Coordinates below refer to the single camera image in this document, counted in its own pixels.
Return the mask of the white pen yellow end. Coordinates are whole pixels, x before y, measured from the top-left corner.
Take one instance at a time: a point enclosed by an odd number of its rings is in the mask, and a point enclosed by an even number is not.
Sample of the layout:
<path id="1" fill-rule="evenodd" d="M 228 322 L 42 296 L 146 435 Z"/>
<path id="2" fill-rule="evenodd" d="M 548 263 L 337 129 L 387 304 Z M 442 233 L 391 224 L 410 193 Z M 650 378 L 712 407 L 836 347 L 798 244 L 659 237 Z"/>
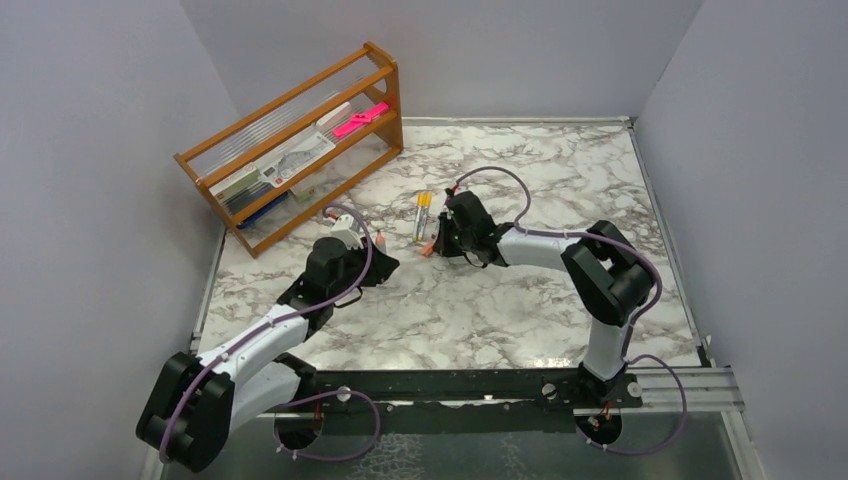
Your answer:
<path id="1" fill-rule="evenodd" d="M 429 218 L 429 209 L 433 193 L 429 190 L 421 191 L 417 197 L 417 212 L 415 224 L 415 240 L 423 241 L 426 236 L 426 225 Z"/>

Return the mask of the orange tip white marker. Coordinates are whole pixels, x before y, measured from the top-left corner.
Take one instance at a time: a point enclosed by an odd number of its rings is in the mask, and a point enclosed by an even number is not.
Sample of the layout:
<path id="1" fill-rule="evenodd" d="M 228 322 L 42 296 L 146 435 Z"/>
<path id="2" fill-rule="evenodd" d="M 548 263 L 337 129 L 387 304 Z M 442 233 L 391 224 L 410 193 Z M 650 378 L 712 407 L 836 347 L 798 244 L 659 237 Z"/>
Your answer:
<path id="1" fill-rule="evenodd" d="M 386 252 L 386 239 L 381 230 L 377 230 L 374 237 L 374 244 L 381 252 Z"/>

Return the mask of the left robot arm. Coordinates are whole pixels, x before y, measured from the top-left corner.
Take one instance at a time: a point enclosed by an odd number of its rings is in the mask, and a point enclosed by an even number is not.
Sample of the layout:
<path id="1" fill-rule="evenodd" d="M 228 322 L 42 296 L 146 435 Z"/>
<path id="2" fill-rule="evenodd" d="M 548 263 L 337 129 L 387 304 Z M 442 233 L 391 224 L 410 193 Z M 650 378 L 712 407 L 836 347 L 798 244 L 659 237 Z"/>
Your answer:
<path id="1" fill-rule="evenodd" d="M 208 467 L 230 434 L 267 409 L 313 401 L 314 384 L 279 356 L 319 331 L 344 297 L 375 287 L 399 267 L 369 238 L 359 248 L 334 237 L 316 240 L 304 271 L 266 315 L 224 344 L 163 365 L 135 428 L 164 463 L 192 472 Z"/>

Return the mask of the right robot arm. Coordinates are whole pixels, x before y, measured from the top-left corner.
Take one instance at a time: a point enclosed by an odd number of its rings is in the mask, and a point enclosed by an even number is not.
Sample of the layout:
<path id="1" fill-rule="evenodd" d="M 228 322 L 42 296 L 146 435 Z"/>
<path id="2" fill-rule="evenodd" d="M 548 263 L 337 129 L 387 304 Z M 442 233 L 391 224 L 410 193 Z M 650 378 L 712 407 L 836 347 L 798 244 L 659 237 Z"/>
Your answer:
<path id="1" fill-rule="evenodd" d="M 586 354 L 579 365 L 579 398 L 600 407 L 617 392 L 635 320 L 660 293 L 661 278 L 643 255 L 608 221 L 586 231 L 531 231 L 516 222 L 498 224 L 472 192 L 448 190 L 433 250 L 464 257 L 480 267 L 533 266 L 567 273 L 592 317 Z"/>

